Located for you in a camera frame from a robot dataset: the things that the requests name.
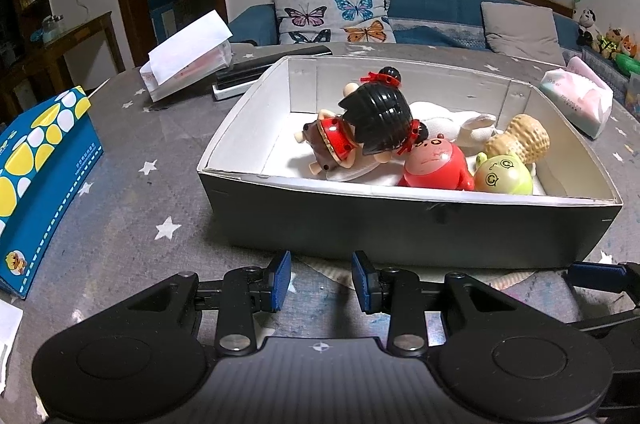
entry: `yellow duck logo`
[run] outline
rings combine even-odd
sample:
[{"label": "yellow duck logo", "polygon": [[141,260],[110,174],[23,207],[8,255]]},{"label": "yellow duck logo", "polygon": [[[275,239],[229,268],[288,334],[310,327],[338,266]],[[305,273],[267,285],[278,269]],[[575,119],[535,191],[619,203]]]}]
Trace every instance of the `yellow duck logo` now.
[{"label": "yellow duck logo", "polygon": [[27,269],[27,261],[19,250],[12,250],[5,258],[6,265],[12,274],[20,276]]}]

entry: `pink tissue pack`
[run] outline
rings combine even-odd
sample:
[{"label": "pink tissue pack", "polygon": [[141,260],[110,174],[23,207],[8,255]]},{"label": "pink tissue pack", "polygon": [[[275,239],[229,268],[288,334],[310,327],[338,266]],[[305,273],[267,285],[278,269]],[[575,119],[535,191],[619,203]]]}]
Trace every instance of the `pink tissue pack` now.
[{"label": "pink tissue pack", "polygon": [[613,92],[580,57],[566,70],[549,70],[538,86],[571,124],[592,138],[604,129],[613,104]]}]

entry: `green toy ball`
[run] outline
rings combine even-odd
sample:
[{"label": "green toy ball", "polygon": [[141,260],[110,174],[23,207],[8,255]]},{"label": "green toy ball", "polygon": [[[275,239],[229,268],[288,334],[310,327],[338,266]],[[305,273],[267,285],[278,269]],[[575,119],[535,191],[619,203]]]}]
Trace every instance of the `green toy ball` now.
[{"label": "green toy ball", "polygon": [[616,55],[616,66],[628,77],[631,73],[640,73],[640,62],[625,54]]},{"label": "green toy ball", "polygon": [[475,190],[505,195],[533,194],[533,179],[527,166],[516,155],[497,155],[487,159],[476,157]]}]

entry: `panda plush toy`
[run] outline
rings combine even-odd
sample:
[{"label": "panda plush toy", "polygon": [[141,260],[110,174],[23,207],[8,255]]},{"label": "panda plush toy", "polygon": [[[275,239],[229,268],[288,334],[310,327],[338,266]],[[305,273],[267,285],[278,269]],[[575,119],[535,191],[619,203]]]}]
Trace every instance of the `panda plush toy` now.
[{"label": "panda plush toy", "polygon": [[596,14],[591,9],[585,9],[578,20],[578,39],[579,46],[592,46],[598,42],[600,31],[596,26]]}]

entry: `power cord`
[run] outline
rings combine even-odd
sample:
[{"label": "power cord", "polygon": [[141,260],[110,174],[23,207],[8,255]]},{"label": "power cord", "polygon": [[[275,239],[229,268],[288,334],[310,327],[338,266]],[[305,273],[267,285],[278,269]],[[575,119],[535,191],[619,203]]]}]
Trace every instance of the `power cord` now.
[{"label": "power cord", "polygon": [[79,0],[76,0],[76,5],[86,10],[86,17],[84,18],[84,20],[87,21],[89,19],[89,8],[86,5],[83,5]]}]

